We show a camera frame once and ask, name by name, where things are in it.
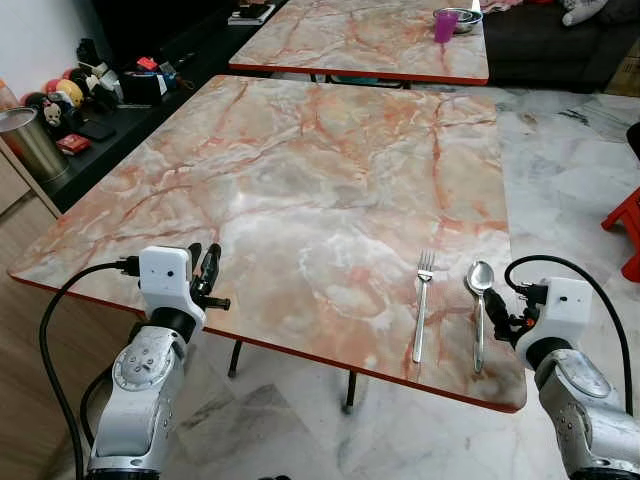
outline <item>metal table leg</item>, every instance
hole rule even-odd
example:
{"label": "metal table leg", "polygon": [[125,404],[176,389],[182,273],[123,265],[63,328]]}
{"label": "metal table leg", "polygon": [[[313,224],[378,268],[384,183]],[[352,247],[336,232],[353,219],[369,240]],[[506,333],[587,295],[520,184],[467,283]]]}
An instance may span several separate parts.
{"label": "metal table leg", "polygon": [[342,407],[344,413],[351,413],[353,410],[353,397],[356,393],[356,372],[349,370],[349,387],[347,389],[347,401]]}
{"label": "metal table leg", "polygon": [[235,376],[236,376],[236,367],[238,366],[238,357],[240,357],[240,349],[241,348],[242,348],[242,340],[236,340],[236,343],[233,346],[233,353],[231,354],[231,362],[229,363],[229,371],[227,372],[227,376],[229,378],[235,378]]}

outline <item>red table edge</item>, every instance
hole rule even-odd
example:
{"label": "red table edge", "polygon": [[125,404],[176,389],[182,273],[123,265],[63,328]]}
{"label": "red table edge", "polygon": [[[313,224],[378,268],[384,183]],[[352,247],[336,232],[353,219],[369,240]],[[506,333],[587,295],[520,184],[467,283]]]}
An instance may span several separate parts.
{"label": "red table edge", "polygon": [[283,67],[280,65],[248,65],[244,63],[229,63],[229,68],[236,70],[253,70],[261,72],[289,72],[307,73],[314,75],[344,75],[347,77],[369,77],[383,78],[387,80],[404,80],[415,82],[449,83],[456,85],[478,85],[483,86],[489,82],[489,78],[464,78],[464,77],[441,77],[437,75],[412,75],[407,73],[385,73],[385,72],[360,72],[358,70],[332,70],[325,68],[311,67]]}
{"label": "red table edge", "polygon": [[[23,283],[25,285],[30,285],[32,287],[36,287],[36,288],[41,288],[43,290],[48,290],[51,292],[57,292],[59,289],[55,288],[55,287],[51,287],[49,285],[43,285],[41,283],[37,283],[37,282],[33,282],[31,280],[25,280],[23,278],[19,278],[16,277],[15,275],[12,274],[8,274],[12,279],[14,279],[15,281],[19,282],[19,283]],[[113,302],[108,302],[106,300],[99,300],[97,298],[94,297],[89,297],[87,295],[82,295],[80,293],[76,293],[76,292],[67,292],[66,295],[69,295],[71,297],[75,297],[75,298],[80,298],[82,300],[87,300],[89,302],[93,302],[93,303],[97,303],[99,305],[105,305],[107,307],[111,307],[114,308],[116,310],[123,310],[126,312],[131,312],[131,313],[135,313],[135,314],[144,314],[143,311],[138,310],[137,308],[132,308],[132,307],[126,307],[124,305],[120,305],[117,303],[113,303]],[[510,407],[508,405],[503,405],[503,404],[499,404],[499,403],[490,403],[490,402],[482,402],[480,400],[477,400],[475,398],[471,398],[471,397],[465,397],[464,395],[460,395],[457,393],[451,393],[451,392],[447,392],[446,390],[440,390],[437,388],[433,388],[433,387],[428,387],[426,385],[423,385],[421,383],[416,383],[416,382],[412,382],[410,380],[403,380],[400,379],[398,377],[392,377],[390,375],[385,375],[384,373],[380,373],[380,372],[374,372],[371,370],[367,370],[366,368],[360,368],[360,367],[354,367],[352,365],[348,365],[346,363],[341,363],[335,360],[329,360],[323,357],[319,357],[316,355],[312,355],[310,353],[304,353],[301,352],[299,350],[293,350],[291,348],[287,348],[287,347],[282,347],[280,345],[274,345],[272,343],[267,343],[267,342],[263,342],[261,340],[255,340],[253,338],[247,338],[247,337],[243,337],[241,335],[234,335],[232,333],[229,332],[223,332],[220,330],[216,330],[215,328],[211,328],[205,325],[204,327],[204,331],[208,332],[208,333],[213,333],[216,335],[220,335],[226,338],[231,338],[233,340],[241,340],[243,342],[246,343],[250,343],[252,345],[257,345],[259,347],[263,347],[263,348],[267,348],[269,350],[276,350],[278,352],[282,352],[282,353],[286,353],[289,355],[294,355],[296,357],[301,357],[307,360],[312,360],[318,363],[323,363],[326,365],[330,365],[332,367],[337,367],[337,368],[341,368],[344,370],[351,370],[357,373],[362,373],[363,375],[367,375],[370,377],[374,377],[374,378],[379,378],[381,380],[390,382],[390,383],[395,383],[398,385],[402,385],[404,387],[409,387],[409,388],[414,388],[416,390],[421,390],[423,392],[427,392],[427,393],[433,393],[435,395],[438,395],[440,397],[446,397],[446,398],[451,398],[453,400],[457,400],[459,402],[463,402],[463,403],[468,403],[471,405],[476,405],[478,407],[483,407],[483,408],[488,408],[490,410],[495,410],[497,412],[502,412],[502,413],[516,413],[518,410],[520,410],[521,408],[523,408],[526,405],[526,389],[525,389],[525,401],[522,404],[521,407],[519,408],[515,408],[515,407]]]}

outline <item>marble-pattern tabletop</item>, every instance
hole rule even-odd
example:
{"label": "marble-pattern tabletop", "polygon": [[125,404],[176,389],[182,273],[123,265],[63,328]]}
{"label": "marble-pattern tabletop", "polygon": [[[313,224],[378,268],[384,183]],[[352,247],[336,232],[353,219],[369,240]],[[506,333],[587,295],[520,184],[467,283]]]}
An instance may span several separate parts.
{"label": "marble-pattern tabletop", "polygon": [[[521,364],[485,329],[473,371],[478,258],[510,260],[496,111],[485,97],[219,76],[71,208],[10,274],[59,288],[148,245],[222,246],[207,330],[501,411]],[[436,252],[423,361],[411,360],[416,262]],[[503,284],[498,275],[498,286]],[[143,308],[136,279],[73,290]]]}
{"label": "marble-pattern tabletop", "polygon": [[484,85],[482,23],[434,41],[433,11],[477,0],[290,0],[229,61],[231,68]]}

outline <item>black cable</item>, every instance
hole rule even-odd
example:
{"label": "black cable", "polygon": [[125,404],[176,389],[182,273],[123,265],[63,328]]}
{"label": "black cable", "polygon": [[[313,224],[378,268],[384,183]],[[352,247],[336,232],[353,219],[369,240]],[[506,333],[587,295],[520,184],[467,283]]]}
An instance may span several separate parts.
{"label": "black cable", "polygon": [[89,398],[93,391],[102,383],[104,380],[111,378],[111,369],[113,365],[109,365],[105,368],[100,374],[93,379],[93,381],[89,384],[87,389],[84,391],[82,395],[82,399],[80,400],[80,425],[82,426],[82,431],[84,432],[84,437],[87,439],[87,443],[90,447],[93,447],[93,432],[91,431],[91,425],[89,424]]}
{"label": "black cable", "polygon": [[554,262],[559,263],[560,265],[564,265],[565,267],[570,268],[574,272],[580,274],[582,278],[584,278],[589,284],[593,287],[596,293],[602,299],[602,303],[607,308],[609,312],[609,316],[613,321],[613,326],[616,329],[616,333],[618,334],[618,340],[620,340],[620,350],[622,351],[622,368],[624,371],[624,403],[625,409],[627,413],[633,416],[633,386],[631,382],[631,359],[629,357],[629,344],[627,343],[627,336],[624,333],[624,328],[622,326],[622,322],[620,321],[620,317],[616,312],[616,309],[613,307],[611,300],[602,289],[600,284],[596,282],[596,280],[589,275],[585,270],[576,265],[575,263],[570,262],[569,260],[565,260],[561,257],[556,257],[553,255],[529,255],[526,257],[519,258],[518,260],[514,260],[509,264],[509,266],[504,271],[504,279],[511,288],[513,288],[516,292],[524,294],[527,287],[522,285],[516,285],[511,280],[511,271],[519,265],[528,262],[535,261],[545,261],[545,262]]}
{"label": "black cable", "polygon": [[103,263],[100,265],[94,265],[93,267],[89,267],[81,272],[76,273],[73,277],[71,277],[60,290],[56,292],[54,297],[49,302],[47,309],[42,316],[42,321],[40,322],[40,332],[39,332],[39,341],[40,341],[40,354],[42,355],[42,363],[44,364],[45,371],[47,372],[47,377],[49,377],[49,382],[51,383],[51,388],[53,388],[53,392],[56,394],[56,398],[58,400],[58,404],[62,409],[62,414],[64,415],[64,419],[67,422],[67,427],[69,428],[69,434],[71,435],[71,443],[73,445],[73,456],[76,467],[76,480],[82,480],[84,475],[84,458],[82,455],[82,443],[80,441],[80,433],[78,431],[78,425],[76,424],[76,420],[73,416],[73,412],[71,407],[69,406],[69,402],[67,401],[67,397],[62,391],[62,386],[60,385],[60,381],[58,380],[58,376],[56,375],[55,369],[53,368],[53,363],[51,362],[51,356],[49,355],[49,345],[47,343],[47,327],[49,326],[49,321],[51,320],[51,314],[53,310],[58,305],[60,299],[64,296],[64,294],[71,288],[71,286],[80,280],[85,275],[88,275],[92,272],[96,272],[98,270],[107,270],[110,268],[123,268],[122,262],[111,262],[111,263]]}

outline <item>black shelf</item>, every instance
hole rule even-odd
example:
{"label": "black shelf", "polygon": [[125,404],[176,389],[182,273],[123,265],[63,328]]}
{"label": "black shelf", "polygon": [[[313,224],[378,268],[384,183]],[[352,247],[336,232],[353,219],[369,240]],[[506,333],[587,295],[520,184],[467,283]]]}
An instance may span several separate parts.
{"label": "black shelf", "polygon": [[[286,0],[277,3],[279,9]],[[102,115],[85,112],[86,117],[112,126],[116,134],[101,142],[94,141],[87,150],[69,157],[69,169],[55,181],[42,186],[53,203],[62,212],[67,211],[211,77],[230,73],[229,59],[259,28],[225,26],[213,32],[198,47],[193,60],[180,72],[182,78],[194,83],[194,90],[182,87],[167,92],[162,98],[162,104],[152,108],[118,109]]]}

